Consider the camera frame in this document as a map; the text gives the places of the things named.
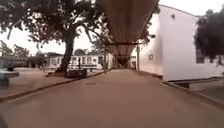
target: green foliage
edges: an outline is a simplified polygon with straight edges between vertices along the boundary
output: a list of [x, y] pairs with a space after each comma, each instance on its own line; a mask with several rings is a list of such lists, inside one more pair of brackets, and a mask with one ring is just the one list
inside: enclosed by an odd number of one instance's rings
[[202, 53], [211, 58], [218, 58], [218, 64], [222, 65], [224, 55], [224, 8], [214, 13], [208, 10], [205, 16], [199, 18], [198, 28], [195, 34], [195, 45]]
[[29, 50], [27, 50], [26, 48], [20, 47], [18, 45], [14, 45], [13, 55], [18, 58], [20, 57], [26, 58], [29, 56]]
[[43, 53], [37, 52], [35, 56], [29, 57], [26, 61], [27, 65], [31, 65], [32, 67], [40, 67], [46, 64], [46, 57]]
[[69, 35], [79, 36], [80, 26], [98, 27], [101, 12], [97, 8], [91, 0], [2, 0], [0, 30], [25, 28], [31, 41], [42, 44], [64, 41]]
[[5, 56], [10, 56], [12, 55], [13, 51], [12, 49], [10, 49], [7, 44], [5, 42], [3, 42], [2, 40], [0, 40], [1, 42], [1, 46], [0, 46], [0, 52], [2, 54], [2, 57], [5, 57]]
[[92, 42], [92, 49], [93, 49], [92, 51], [93, 52], [103, 52], [104, 47], [105, 47], [104, 43], [99, 39], [94, 40]]

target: covered walkway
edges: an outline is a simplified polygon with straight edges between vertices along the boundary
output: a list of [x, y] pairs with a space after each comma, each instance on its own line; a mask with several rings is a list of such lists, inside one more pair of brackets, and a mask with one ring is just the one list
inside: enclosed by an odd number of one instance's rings
[[223, 128], [224, 112], [160, 85], [113, 70], [4, 103], [9, 128]]

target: grass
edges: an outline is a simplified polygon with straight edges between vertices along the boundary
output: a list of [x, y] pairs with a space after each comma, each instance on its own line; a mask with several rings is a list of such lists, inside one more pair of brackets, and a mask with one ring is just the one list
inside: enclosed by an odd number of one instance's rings
[[201, 93], [211, 96], [215, 99], [224, 101], [224, 87], [213, 87], [200, 91]]

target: house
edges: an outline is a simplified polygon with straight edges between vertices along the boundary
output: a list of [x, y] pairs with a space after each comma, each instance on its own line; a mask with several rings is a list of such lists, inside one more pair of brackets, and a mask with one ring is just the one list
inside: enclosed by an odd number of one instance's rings
[[[59, 68], [62, 63], [62, 58], [63, 55], [49, 57], [47, 59], [47, 66], [49, 68]], [[112, 59], [113, 57], [111, 54], [106, 55], [106, 65], [108, 68], [112, 68]], [[82, 68], [103, 69], [104, 53], [90, 52], [88, 54], [74, 54], [71, 56], [71, 61], [68, 67], [71, 69], [78, 68], [79, 60]]]
[[9, 65], [13, 67], [25, 67], [26, 66], [26, 57], [15, 57], [15, 56], [5, 56], [0, 57], [0, 68], [7, 68]]
[[139, 46], [140, 71], [165, 81], [219, 77], [223, 67], [205, 58], [194, 45], [198, 17], [172, 7], [159, 7], [160, 13], [153, 14], [149, 28], [156, 37]]

